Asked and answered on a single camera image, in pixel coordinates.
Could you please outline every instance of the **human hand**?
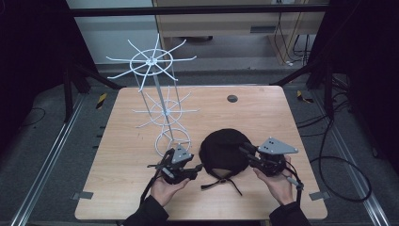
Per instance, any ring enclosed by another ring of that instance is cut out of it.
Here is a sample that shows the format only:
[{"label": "human hand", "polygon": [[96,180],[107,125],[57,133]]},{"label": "human hand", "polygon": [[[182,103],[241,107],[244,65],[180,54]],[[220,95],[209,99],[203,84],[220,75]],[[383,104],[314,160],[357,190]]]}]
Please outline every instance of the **human hand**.
[{"label": "human hand", "polygon": [[152,185],[151,195],[162,205],[165,206],[172,199],[178,190],[187,185],[190,179],[186,178],[177,185],[170,185],[162,177],[158,177]]},{"label": "human hand", "polygon": [[[285,155],[285,160],[290,163],[291,157]],[[281,174],[273,177],[267,177],[260,170],[253,168],[259,179],[264,181],[270,190],[272,196],[279,202],[280,205],[286,205],[294,201],[292,184],[287,180],[287,177],[291,177],[292,173],[288,170],[284,170]]]}]

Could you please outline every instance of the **cabinet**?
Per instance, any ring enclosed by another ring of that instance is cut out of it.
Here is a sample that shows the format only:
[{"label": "cabinet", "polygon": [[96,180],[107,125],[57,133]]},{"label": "cabinet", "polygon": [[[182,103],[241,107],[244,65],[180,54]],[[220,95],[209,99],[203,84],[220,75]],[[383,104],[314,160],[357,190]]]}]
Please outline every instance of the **cabinet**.
[{"label": "cabinet", "polygon": [[[270,5],[272,0],[152,0],[155,7]],[[295,4],[320,4],[328,0],[295,0]],[[225,13],[157,15],[161,44],[170,49],[173,37],[264,35],[271,40],[280,63],[288,58],[297,35],[316,34],[324,12]]]}]

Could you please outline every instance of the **black sleeve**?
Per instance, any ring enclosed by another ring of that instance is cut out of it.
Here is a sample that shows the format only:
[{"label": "black sleeve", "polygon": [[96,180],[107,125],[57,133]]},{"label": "black sleeve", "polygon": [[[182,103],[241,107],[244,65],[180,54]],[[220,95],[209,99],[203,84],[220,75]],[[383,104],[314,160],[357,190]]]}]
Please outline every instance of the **black sleeve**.
[{"label": "black sleeve", "polygon": [[121,226],[164,225],[168,217],[169,215],[164,207],[153,196],[149,196],[134,214],[123,221]]},{"label": "black sleeve", "polygon": [[296,202],[282,205],[270,214],[273,226],[310,226]]}]

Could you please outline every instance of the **small black dot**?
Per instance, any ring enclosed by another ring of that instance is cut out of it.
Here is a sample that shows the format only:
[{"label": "small black dot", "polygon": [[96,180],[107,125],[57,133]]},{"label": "small black dot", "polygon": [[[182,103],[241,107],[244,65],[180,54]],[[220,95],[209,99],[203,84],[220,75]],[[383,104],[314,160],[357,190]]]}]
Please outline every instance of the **small black dot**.
[{"label": "small black dot", "polygon": [[229,95],[229,96],[227,97],[227,100],[228,100],[230,103],[235,103],[235,102],[238,101],[238,97],[237,97],[236,95]]}]

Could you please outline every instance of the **gray floor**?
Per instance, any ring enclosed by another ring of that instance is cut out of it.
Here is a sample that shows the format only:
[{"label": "gray floor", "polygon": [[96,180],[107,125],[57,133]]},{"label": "gray floor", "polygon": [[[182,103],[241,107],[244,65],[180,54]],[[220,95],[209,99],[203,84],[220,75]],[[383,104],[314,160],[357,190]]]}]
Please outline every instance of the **gray floor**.
[{"label": "gray floor", "polygon": [[[198,62],[193,61],[190,66],[175,65],[174,69],[179,78],[179,85],[182,86],[267,85],[301,67],[301,62],[297,62],[292,67],[279,65],[274,53],[270,52],[269,41],[262,37],[214,37],[213,40],[206,42],[189,40],[184,49],[180,49],[174,54],[176,58],[198,56]],[[99,68],[108,75],[117,72],[116,68],[104,65]],[[284,88],[296,122],[323,114],[321,101],[317,102],[322,89],[306,90],[303,85],[304,81],[306,81],[306,75]],[[61,149],[56,164],[52,168],[47,183],[30,213],[29,223],[31,224],[79,225],[90,223],[101,225],[107,223],[115,225],[113,220],[82,222],[74,217],[77,201],[71,200],[71,196],[74,192],[83,189],[96,154],[96,147],[100,144],[101,134],[118,95],[117,90],[109,89],[92,79],[89,79],[89,82],[92,85],[89,94],[81,95],[74,92],[75,101],[83,100],[82,108]],[[124,77],[115,82],[126,86],[136,84],[132,77]],[[303,92],[305,98],[312,98],[316,102],[299,101],[296,98],[298,90]],[[107,98],[104,106],[102,109],[96,109],[95,106],[100,95],[105,92]],[[345,100],[344,95],[341,95],[337,97],[335,105]],[[25,123],[39,121],[21,128],[19,135],[9,147],[12,150],[12,155],[1,164],[1,225],[8,225],[18,211],[63,126],[62,86],[44,91],[36,98],[34,107],[36,109],[32,110]],[[336,112],[335,127],[327,135],[323,155],[342,156],[343,149],[349,151],[353,157],[353,163],[359,166],[370,179],[376,202],[375,200],[359,203],[348,202],[331,194],[332,197],[326,200],[327,218],[313,221],[312,225],[399,225],[399,216],[397,215],[399,200],[396,195],[399,190],[398,175],[386,160],[373,157],[372,148],[356,117],[348,111],[349,109],[350,106],[346,106]],[[318,156],[323,136],[309,137],[309,135],[321,134],[326,127],[327,121],[320,121],[315,125],[299,129],[310,160]],[[340,143],[340,138],[344,141],[344,145]],[[327,191],[321,180],[317,163],[311,165],[321,190]],[[354,199],[359,197],[358,183],[353,182],[354,176],[350,171],[352,168],[347,164],[331,160],[323,160],[322,167],[327,183],[339,194]],[[389,223],[373,222],[375,218],[371,217],[370,206],[375,211],[381,210]]]}]

